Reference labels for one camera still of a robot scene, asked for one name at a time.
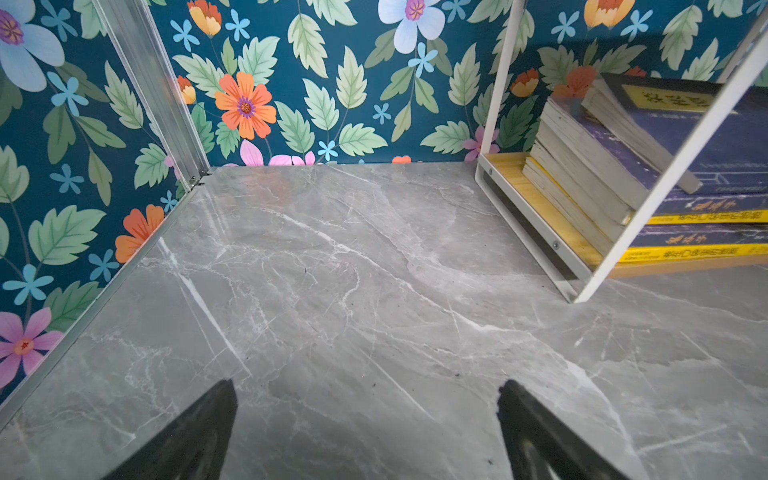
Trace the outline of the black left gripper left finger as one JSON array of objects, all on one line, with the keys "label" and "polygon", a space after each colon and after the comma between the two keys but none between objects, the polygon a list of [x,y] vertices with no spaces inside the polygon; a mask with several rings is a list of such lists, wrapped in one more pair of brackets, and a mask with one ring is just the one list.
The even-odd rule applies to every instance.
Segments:
[{"label": "black left gripper left finger", "polygon": [[108,479],[218,479],[238,409],[232,380],[214,384]]}]

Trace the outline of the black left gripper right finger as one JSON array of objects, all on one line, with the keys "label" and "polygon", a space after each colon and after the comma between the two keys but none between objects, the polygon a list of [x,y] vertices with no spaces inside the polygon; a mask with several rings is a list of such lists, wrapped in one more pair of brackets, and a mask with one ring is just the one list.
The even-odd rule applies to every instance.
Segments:
[{"label": "black left gripper right finger", "polygon": [[519,382],[499,388],[497,418],[515,479],[624,479],[626,476]]}]

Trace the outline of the navy book yellow label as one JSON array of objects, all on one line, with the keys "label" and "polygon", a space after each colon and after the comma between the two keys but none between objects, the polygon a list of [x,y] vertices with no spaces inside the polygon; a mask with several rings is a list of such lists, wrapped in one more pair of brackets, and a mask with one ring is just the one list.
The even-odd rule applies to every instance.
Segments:
[{"label": "navy book yellow label", "polygon": [[[721,86],[707,81],[605,74],[582,106],[636,155],[663,172]],[[688,194],[767,191],[767,88],[752,86],[678,182]]]}]

